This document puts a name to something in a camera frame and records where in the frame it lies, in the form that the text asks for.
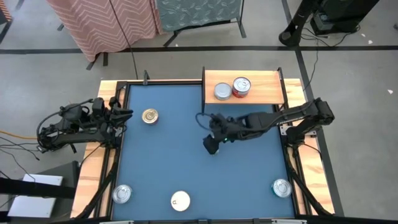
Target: white can lid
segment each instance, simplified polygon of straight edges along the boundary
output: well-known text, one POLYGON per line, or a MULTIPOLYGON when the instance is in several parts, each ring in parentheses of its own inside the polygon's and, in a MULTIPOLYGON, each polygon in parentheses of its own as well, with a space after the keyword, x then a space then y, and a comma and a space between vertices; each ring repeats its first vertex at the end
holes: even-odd
POLYGON ((189 204, 191 203, 191 198, 189 197, 189 194, 187 194, 185 191, 179 190, 178 192, 175 192, 173 194, 170 203, 172 204, 174 210, 178 212, 183 212, 189 207, 189 204))

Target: concrete floor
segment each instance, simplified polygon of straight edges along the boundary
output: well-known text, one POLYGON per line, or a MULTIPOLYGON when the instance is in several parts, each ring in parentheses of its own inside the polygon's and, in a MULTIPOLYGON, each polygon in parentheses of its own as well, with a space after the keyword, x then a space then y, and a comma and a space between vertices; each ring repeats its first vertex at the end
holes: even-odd
MULTIPOLYGON (((25 1, 15 11, 15 0, 7 0, 14 22, 0 49, 72 49, 77 48, 66 29, 57 31, 60 21, 45 1, 25 1)), ((299 1, 288 0, 294 14, 299 1)), ((361 23, 361 31, 348 36, 341 45, 398 45, 398 2, 380 0, 361 23)), ((204 45, 281 45, 278 34, 287 23, 280 0, 250 0, 245 3, 242 39, 236 24, 182 32, 171 46, 204 45)), ((139 40, 133 47, 161 47, 170 35, 139 40)), ((336 34, 328 41, 338 41, 336 34)), ((302 41, 302 46, 315 45, 302 41)), ((282 67, 287 78, 301 78, 294 52, 157 52, 136 53, 139 77, 147 70, 151 78, 200 78, 201 67, 228 70, 274 70, 282 67)), ((311 74, 315 52, 303 52, 311 74)), ((345 215, 348 217, 398 220, 398 60, 397 51, 319 52, 312 81, 315 97, 329 102, 336 119, 325 127, 333 170, 345 215)), ((0 55, 0 129, 34 136, 39 121, 59 106, 95 97, 101 80, 134 79, 129 53, 102 56, 88 71, 83 54, 0 55)), ((81 161, 85 145, 78 153, 64 149, 54 153, 12 152, 31 173, 71 161, 81 161)), ((12 158, 0 152, 0 170, 13 179, 21 170, 12 158)), ((0 195, 0 204, 5 202, 0 195)))

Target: black speaker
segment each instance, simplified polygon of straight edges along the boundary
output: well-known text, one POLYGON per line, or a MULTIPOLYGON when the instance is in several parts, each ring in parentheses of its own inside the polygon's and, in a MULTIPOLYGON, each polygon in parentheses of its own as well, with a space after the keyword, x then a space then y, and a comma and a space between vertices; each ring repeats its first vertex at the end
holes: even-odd
POLYGON ((355 32, 379 0, 320 0, 311 26, 316 35, 355 32))

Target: wooden table frame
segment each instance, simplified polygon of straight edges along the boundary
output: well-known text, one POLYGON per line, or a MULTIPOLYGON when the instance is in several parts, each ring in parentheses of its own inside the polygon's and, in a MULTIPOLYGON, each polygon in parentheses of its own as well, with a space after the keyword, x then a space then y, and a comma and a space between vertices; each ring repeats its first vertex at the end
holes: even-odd
MULTIPOLYGON (((201 85, 202 80, 147 80, 148 85, 201 85)), ((284 79, 285 93, 287 95, 288 103, 290 107, 301 105, 305 102, 305 98, 302 92, 302 86, 299 79, 284 79)), ((107 103, 109 99, 115 94, 119 96, 120 102, 124 108, 127 108, 129 87, 131 85, 143 85, 143 80, 127 80, 127 81, 102 81, 99 88, 99 97, 104 98, 107 103)), ((318 148, 316 138, 306 137, 306 144, 314 148, 318 148)), ((325 144, 323 138, 320 141, 320 145, 325 144)), ((85 152, 87 156, 98 144, 88 144, 85 152)), ((330 179, 334 180, 333 171, 331 166, 324 169, 324 164, 320 159, 320 155, 316 150, 310 149, 308 146, 300 146, 296 157, 292 156, 292 150, 289 150, 290 160, 297 170, 300 178, 305 180, 306 186, 310 189, 315 198, 323 205, 323 207, 329 212, 335 212, 335 207, 341 208, 340 199, 333 198, 333 204, 330 194, 330 186, 326 181, 330 179)), ((322 155, 327 153, 327 148, 323 148, 321 145, 322 155)), ((109 172, 111 164, 115 158, 115 151, 106 151, 99 148, 93 155, 91 155, 85 163, 82 165, 78 187, 76 190, 75 201, 73 203, 71 217, 77 216, 90 201, 96 190, 98 189, 99 183, 104 179, 107 172, 109 172)), ((111 189, 114 187, 116 180, 110 185, 111 189)), ((297 184, 294 183, 294 212, 295 215, 299 214, 315 214, 315 211, 311 209, 306 198, 301 193, 297 184)), ((91 214, 94 217, 108 216, 112 213, 112 203, 110 197, 109 186, 103 194, 104 197, 97 204, 96 210, 91 214)))

